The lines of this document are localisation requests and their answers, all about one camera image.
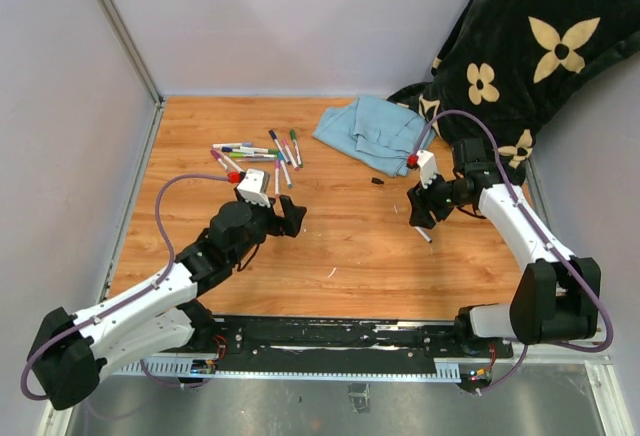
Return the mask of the black marker pen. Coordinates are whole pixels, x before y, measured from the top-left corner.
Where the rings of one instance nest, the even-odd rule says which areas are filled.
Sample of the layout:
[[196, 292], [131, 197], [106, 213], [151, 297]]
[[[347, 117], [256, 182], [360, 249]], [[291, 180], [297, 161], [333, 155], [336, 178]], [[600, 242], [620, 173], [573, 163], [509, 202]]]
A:
[[426, 231], [423, 228], [413, 227], [413, 229], [416, 230], [427, 243], [429, 244], [432, 243], [433, 241], [432, 238], [426, 233]]

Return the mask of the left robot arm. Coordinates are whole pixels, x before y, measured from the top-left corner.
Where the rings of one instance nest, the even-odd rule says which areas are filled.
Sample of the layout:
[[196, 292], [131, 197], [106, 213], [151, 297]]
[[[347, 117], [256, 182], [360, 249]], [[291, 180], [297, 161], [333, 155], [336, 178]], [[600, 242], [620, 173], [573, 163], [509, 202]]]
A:
[[64, 410], [85, 400], [123, 366], [167, 349], [200, 352], [214, 327], [199, 317], [199, 296], [243, 270], [270, 237], [296, 237], [307, 209], [278, 198], [283, 212], [236, 199], [225, 203], [198, 238], [167, 266], [116, 297], [68, 313], [46, 314], [28, 352], [43, 399]]

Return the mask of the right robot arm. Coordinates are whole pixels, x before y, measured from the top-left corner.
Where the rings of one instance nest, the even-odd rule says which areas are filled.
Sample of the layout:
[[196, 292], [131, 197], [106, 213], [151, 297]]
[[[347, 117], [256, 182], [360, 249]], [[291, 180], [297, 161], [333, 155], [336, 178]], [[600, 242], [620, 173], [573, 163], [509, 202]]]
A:
[[510, 303], [460, 309], [452, 333], [455, 348], [474, 356], [490, 338], [535, 345], [593, 337], [601, 282], [595, 260], [575, 256], [551, 233], [481, 140], [462, 140], [452, 153], [453, 180], [440, 174], [433, 153], [419, 150], [409, 156], [408, 167], [420, 175], [407, 193], [411, 225], [432, 229], [454, 209], [471, 206], [497, 229], [522, 272]]

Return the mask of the light blue cap marker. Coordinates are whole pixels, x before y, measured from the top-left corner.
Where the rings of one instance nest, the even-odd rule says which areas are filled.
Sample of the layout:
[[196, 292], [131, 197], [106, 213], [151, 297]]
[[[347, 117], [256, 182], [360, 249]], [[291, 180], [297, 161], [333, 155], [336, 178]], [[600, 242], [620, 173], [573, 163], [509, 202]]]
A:
[[279, 166], [281, 168], [281, 171], [283, 172], [287, 187], [289, 189], [293, 188], [293, 183], [292, 183], [291, 177], [290, 177], [288, 169], [287, 169], [287, 163], [286, 163], [286, 161], [284, 159], [284, 156], [283, 156], [283, 154], [281, 152], [279, 152], [279, 154], [278, 154], [278, 162], [279, 162]]

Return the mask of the lavender marker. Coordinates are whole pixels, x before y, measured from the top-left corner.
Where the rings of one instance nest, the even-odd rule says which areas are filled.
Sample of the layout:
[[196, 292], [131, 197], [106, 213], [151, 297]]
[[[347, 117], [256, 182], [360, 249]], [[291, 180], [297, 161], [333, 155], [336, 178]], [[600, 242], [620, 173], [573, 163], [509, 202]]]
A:
[[277, 160], [277, 157], [276, 158], [265, 158], [265, 157], [255, 157], [255, 156], [236, 159], [237, 162], [255, 162], [255, 163], [275, 162], [276, 160]]

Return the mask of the red pink cap marker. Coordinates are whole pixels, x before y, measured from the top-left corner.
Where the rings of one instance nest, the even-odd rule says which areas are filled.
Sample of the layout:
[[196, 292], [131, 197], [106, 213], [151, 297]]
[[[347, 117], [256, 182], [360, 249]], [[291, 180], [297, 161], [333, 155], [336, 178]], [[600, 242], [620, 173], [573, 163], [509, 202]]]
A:
[[294, 168], [295, 171], [298, 171], [300, 169], [298, 161], [296, 159], [296, 157], [294, 156], [290, 145], [288, 144], [288, 141], [286, 139], [282, 140], [282, 145], [285, 151], [285, 154], [287, 156], [287, 160], [289, 161], [289, 163], [292, 165], [292, 167]]

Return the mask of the green cap marker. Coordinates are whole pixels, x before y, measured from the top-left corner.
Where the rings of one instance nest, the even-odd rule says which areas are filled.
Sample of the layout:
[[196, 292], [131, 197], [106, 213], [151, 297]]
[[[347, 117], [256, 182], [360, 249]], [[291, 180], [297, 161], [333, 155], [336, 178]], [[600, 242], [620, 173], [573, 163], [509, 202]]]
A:
[[297, 138], [297, 134], [296, 134], [295, 129], [291, 129], [289, 131], [289, 134], [290, 134], [290, 138], [291, 138], [291, 141], [293, 143], [294, 150], [295, 150], [296, 161], [298, 163], [298, 166], [300, 168], [302, 168], [302, 167], [304, 167], [304, 163], [303, 163], [303, 160], [302, 160], [300, 146], [299, 146], [299, 142], [298, 142], [298, 138]]

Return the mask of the dark blue cap marker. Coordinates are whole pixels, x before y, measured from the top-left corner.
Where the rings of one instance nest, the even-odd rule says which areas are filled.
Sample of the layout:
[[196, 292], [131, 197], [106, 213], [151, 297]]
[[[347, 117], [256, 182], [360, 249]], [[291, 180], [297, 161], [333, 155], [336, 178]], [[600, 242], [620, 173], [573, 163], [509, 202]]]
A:
[[274, 142], [274, 144], [276, 145], [276, 147], [277, 147], [277, 149], [278, 149], [278, 151], [279, 151], [280, 155], [283, 157], [283, 159], [284, 159], [285, 163], [286, 163], [286, 164], [288, 164], [288, 165], [291, 165], [291, 160], [290, 160], [290, 158], [288, 157], [288, 155], [287, 155], [286, 151], [284, 150], [284, 147], [283, 147], [283, 146], [282, 146], [282, 144], [280, 143], [280, 141], [279, 141], [279, 139], [278, 139], [278, 137], [277, 137], [277, 135], [276, 135], [275, 131], [271, 129], [271, 130], [269, 130], [268, 132], [269, 132], [269, 135], [270, 135], [270, 137], [271, 137], [272, 141], [273, 141], [273, 142]]

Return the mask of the light green marker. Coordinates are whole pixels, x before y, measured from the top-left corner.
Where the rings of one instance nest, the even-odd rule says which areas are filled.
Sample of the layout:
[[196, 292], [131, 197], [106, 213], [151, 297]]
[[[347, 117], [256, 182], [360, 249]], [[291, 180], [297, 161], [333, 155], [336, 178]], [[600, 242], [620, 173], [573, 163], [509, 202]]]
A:
[[242, 152], [230, 152], [226, 153], [232, 159], [240, 160], [240, 159], [264, 159], [264, 160], [274, 160], [277, 159], [276, 154], [266, 154], [266, 153], [242, 153]]

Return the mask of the light blue cloth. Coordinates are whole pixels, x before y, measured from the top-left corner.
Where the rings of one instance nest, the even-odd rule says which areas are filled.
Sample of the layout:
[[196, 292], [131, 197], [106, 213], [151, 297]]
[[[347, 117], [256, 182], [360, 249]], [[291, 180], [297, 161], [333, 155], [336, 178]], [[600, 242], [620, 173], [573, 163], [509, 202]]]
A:
[[389, 177], [406, 176], [407, 158], [426, 122], [403, 106], [361, 96], [343, 107], [327, 109], [313, 137]]

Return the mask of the magenta cap marker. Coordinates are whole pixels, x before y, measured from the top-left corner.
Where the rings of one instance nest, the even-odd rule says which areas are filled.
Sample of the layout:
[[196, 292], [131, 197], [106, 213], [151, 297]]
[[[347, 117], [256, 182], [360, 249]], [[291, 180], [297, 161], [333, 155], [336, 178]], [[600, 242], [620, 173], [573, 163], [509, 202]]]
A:
[[230, 157], [225, 155], [224, 153], [218, 151], [213, 148], [210, 150], [212, 156], [216, 159], [216, 161], [224, 167], [227, 172], [237, 172], [243, 173], [244, 169], [241, 168], [236, 162], [234, 162]]

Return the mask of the black floral blanket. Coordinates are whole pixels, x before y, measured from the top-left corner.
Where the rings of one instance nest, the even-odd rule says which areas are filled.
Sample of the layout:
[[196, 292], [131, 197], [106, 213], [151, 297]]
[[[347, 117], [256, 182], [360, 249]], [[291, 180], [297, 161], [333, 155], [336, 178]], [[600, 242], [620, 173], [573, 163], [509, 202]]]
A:
[[428, 82], [391, 101], [453, 144], [480, 137], [521, 184], [537, 134], [572, 95], [639, 50], [639, 0], [469, 0]]

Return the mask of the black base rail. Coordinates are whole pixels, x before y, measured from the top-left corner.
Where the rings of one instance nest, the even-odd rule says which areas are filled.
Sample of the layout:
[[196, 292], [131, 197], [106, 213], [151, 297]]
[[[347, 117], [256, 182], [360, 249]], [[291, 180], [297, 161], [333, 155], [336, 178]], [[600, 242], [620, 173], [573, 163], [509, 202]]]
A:
[[440, 358], [513, 355], [501, 338], [464, 339], [452, 322], [216, 315], [175, 352], [223, 352], [221, 371], [311, 375], [433, 374]]

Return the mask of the aluminium corner post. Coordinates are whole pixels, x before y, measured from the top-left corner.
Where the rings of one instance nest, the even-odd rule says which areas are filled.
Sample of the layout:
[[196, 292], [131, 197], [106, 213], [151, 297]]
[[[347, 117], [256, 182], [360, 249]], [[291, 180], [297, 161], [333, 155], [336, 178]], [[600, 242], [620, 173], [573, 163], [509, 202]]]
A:
[[134, 42], [133, 37], [119, 11], [115, 0], [96, 0], [100, 6], [109, 26], [114, 32], [119, 44], [127, 56], [134, 72], [138, 76], [147, 95], [156, 107], [160, 107], [164, 102], [164, 97], [158, 88], [150, 70]]

